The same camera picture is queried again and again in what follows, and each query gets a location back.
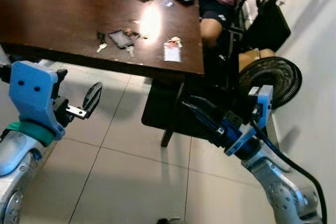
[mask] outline table leg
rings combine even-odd
[[[172,112],[168,121],[168,125],[166,130],[164,131],[164,134],[161,139],[161,146],[162,147],[167,147],[170,138],[172,137],[176,123],[178,122],[177,117],[178,117],[178,111],[181,105],[181,101],[183,99],[183,93],[184,93],[184,82],[181,83],[179,91],[177,93],[174,105],[172,107]]]

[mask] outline person's knee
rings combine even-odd
[[[218,35],[212,32],[201,32],[203,47],[213,49],[216,47]]]

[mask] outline white wall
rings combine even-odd
[[[274,112],[283,151],[320,181],[336,223],[336,0],[285,0],[292,35],[277,52],[301,69],[297,96]]]

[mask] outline tiled floor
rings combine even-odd
[[[75,120],[25,195],[21,224],[155,224],[180,216],[189,224],[273,224],[263,190],[234,157],[207,141],[141,124],[150,80],[66,64],[60,93],[80,106],[103,82],[88,120]],[[0,127],[17,120],[0,83]]]

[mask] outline black cable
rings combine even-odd
[[[277,149],[273,143],[268,139],[268,137],[264,134],[264,132],[258,127],[257,123],[252,120],[251,124],[253,128],[256,130],[257,134],[261,139],[265,142],[265,144],[278,156],[280,157],[285,163],[287,163],[289,166],[297,170],[299,173],[301,173],[303,176],[307,177],[310,181],[313,182],[313,184],[316,187],[317,193],[320,198],[321,203],[321,210],[322,210],[322,223],[327,224],[327,205],[326,200],[323,195],[323,190],[320,185],[320,183],[317,181],[317,179],[311,175],[309,172],[307,172],[305,169],[294,163],[291,159],[286,157],[279,149]]]

